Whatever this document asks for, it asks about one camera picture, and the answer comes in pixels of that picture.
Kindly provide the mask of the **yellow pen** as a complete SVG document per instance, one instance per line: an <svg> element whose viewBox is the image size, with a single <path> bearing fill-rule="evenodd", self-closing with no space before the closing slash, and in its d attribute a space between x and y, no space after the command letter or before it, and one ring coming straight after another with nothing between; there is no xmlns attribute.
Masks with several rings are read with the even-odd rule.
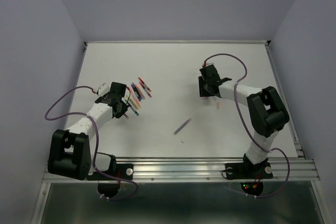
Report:
<svg viewBox="0 0 336 224"><path fill-rule="evenodd" d="M132 105L134 108L136 108L137 105L136 105L136 103L132 100L131 97L132 97L131 95L128 95L128 97L127 97L127 102L128 102L129 105Z"/></svg>

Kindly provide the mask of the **green pen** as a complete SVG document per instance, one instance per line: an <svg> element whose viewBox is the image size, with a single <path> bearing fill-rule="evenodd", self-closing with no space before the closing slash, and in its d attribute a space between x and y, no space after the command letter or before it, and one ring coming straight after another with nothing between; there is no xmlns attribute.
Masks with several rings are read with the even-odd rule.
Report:
<svg viewBox="0 0 336 224"><path fill-rule="evenodd" d="M132 106L132 105L130 105L129 104L129 108L137 115L137 116L139 116L139 113L137 112L137 110Z"/></svg>

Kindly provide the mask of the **red orange pen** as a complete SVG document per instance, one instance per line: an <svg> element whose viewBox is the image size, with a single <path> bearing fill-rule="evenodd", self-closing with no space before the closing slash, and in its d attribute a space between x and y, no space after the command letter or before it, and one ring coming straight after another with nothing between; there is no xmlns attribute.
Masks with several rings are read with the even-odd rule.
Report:
<svg viewBox="0 0 336 224"><path fill-rule="evenodd" d="M138 96L137 96L137 94L135 93L135 91L131 88L131 94L132 94L132 97L133 97L133 99L135 100L135 102L137 103L137 104L139 104L140 103L140 100L138 99Z"/></svg>

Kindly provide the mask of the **dark purple pen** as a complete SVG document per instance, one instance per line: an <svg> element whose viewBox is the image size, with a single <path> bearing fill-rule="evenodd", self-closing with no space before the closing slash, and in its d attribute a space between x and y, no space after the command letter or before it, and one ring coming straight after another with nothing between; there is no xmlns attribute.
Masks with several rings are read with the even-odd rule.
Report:
<svg viewBox="0 0 336 224"><path fill-rule="evenodd" d="M142 93L142 91L141 91L141 89L139 88L139 86L138 86L137 84L135 84L135 87L136 87L136 89L137 89L139 95L141 96L141 99L144 100L144 99L145 99L145 96L144 96L144 94Z"/></svg>

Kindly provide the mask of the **red pen clear cap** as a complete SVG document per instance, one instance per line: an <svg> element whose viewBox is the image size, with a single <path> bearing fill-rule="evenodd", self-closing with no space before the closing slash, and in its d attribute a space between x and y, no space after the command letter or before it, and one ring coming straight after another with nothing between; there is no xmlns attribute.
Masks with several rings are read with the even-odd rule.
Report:
<svg viewBox="0 0 336 224"><path fill-rule="evenodd" d="M145 93L151 98L152 96L151 96L149 90L145 87L145 85L141 84L141 86L142 86L143 90L145 91Z"/></svg>

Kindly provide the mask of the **orange brown pen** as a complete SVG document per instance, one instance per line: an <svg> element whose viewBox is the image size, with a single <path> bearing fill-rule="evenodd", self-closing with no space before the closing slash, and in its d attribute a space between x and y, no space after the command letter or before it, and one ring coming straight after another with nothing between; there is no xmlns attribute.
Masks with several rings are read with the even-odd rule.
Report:
<svg viewBox="0 0 336 224"><path fill-rule="evenodd" d="M138 77L138 79L139 79L139 81L140 81L140 83L141 84L144 84L145 85L145 87L149 90L149 92L151 93L151 89L148 87L148 85L140 78L140 77Z"/></svg>

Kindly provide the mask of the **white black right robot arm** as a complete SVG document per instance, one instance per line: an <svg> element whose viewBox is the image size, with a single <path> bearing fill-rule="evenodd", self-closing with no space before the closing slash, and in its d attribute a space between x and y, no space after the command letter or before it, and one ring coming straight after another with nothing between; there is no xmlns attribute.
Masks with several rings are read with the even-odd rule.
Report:
<svg viewBox="0 0 336 224"><path fill-rule="evenodd" d="M242 163L244 175L253 177L260 172L260 164L268 158L271 145L278 132L289 122L289 113L276 88L253 88L240 84L244 75L235 83L231 78L220 78L214 65L203 64L198 78L200 97L218 97L235 102L240 120L251 145Z"/></svg>

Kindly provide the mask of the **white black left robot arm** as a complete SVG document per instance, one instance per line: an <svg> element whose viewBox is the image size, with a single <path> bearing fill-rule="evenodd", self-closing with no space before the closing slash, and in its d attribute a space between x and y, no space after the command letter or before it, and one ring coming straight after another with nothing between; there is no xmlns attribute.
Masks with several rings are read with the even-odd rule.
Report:
<svg viewBox="0 0 336 224"><path fill-rule="evenodd" d="M89 89L98 98L91 109L84 112L69 112L55 118L48 114L65 96L77 89ZM104 161L99 168L96 158L99 147L99 129L111 119L119 119L128 110L129 104L124 101L129 88L122 83L103 84L97 90L90 86L78 86L59 98L46 112L45 120L55 121L71 115L81 118L78 122L64 130L54 131L48 157L48 172L54 175L84 180L90 173L97 172L106 179L115 179L117 166Z"/></svg>

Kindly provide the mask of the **aluminium rail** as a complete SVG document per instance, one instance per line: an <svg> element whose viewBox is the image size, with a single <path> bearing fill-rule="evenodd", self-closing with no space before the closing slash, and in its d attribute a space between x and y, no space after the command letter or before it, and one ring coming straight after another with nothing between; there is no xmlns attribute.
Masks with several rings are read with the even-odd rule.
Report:
<svg viewBox="0 0 336 224"><path fill-rule="evenodd" d="M289 181L319 181L313 160L291 158ZM222 175L227 163L241 163L239 158L117 158L118 164L133 164L137 183L220 183L229 182Z"/></svg>

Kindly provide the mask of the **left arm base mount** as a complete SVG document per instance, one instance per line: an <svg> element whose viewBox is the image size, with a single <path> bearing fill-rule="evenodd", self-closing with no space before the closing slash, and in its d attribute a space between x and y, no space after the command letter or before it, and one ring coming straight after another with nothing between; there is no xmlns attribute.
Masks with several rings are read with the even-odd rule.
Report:
<svg viewBox="0 0 336 224"><path fill-rule="evenodd" d="M101 199L117 201L133 197L139 190L139 185L133 181L133 164L118 164L112 154L97 153L98 158L107 161L99 172L92 167L86 180L97 181L97 192Z"/></svg>

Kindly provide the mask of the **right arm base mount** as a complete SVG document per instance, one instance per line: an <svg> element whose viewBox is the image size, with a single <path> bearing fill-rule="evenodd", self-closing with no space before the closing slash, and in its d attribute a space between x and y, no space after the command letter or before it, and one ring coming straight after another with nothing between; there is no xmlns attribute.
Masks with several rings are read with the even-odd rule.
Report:
<svg viewBox="0 0 336 224"><path fill-rule="evenodd" d="M268 158L253 164L246 156L241 163L227 163L221 175L228 180L243 180L240 187L248 196L259 197L264 190L263 179L272 179L273 173Z"/></svg>

